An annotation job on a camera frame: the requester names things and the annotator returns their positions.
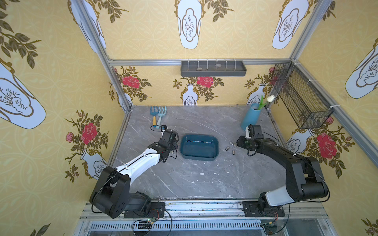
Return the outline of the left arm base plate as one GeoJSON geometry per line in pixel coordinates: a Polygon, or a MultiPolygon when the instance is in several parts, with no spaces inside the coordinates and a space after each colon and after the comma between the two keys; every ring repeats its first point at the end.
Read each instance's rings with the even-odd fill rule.
{"type": "Polygon", "coordinates": [[[136,211],[128,210],[124,212],[124,218],[155,218],[161,219],[165,215],[165,202],[151,202],[147,209],[136,211]]]}

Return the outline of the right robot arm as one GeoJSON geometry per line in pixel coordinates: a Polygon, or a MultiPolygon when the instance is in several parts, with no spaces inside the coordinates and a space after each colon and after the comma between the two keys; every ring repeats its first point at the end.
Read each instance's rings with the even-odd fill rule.
{"type": "Polygon", "coordinates": [[[248,125],[245,132],[245,136],[237,140],[238,147],[247,150],[248,156],[263,154],[285,168],[285,185],[260,194],[260,211],[297,202],[314,202],[321,198],[327,202],[330,199],[330,189],[316,158],[296,154],[274,140],[264,138],[260,125],[248,125]]]}

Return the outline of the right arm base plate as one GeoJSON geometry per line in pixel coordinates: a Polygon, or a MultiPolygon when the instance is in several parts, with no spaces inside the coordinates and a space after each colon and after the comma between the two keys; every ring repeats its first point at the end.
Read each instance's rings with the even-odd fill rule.
{"type": "Polygon", "coordinates": [[[241,203],[241,210],[245,217],[284,217],[285,212],[282,206],[262,206],[258,201],[243,201],[241,203]]]}

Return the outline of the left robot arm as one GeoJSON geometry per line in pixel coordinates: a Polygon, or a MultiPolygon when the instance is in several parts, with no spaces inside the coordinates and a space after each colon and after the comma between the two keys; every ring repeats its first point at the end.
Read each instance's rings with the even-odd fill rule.
{"type": "Polygon", "coordinates": [[[131,193],[132,183],[151,167],[167,161],[176,149],[178,133],[171,129],[161,132],[159,141],[150,144],[146,150],[130,162],[113,168],[106,167],[90,196],[93,213],[104,213],[112,219],[124,211],[134,211],[148,216],[151,211],[151,198],[144,193],[131,193]]]}

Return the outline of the teal plastic storage box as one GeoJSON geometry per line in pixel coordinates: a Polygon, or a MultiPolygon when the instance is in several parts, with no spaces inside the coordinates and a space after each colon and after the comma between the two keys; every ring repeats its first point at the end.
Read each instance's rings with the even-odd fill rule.
{"type": "Polygon", "coordinates": [[[219,141],[204,134],[186,134],[180,144],[180,153],[185,159],[213,161],[219,155],[219,141]]]}

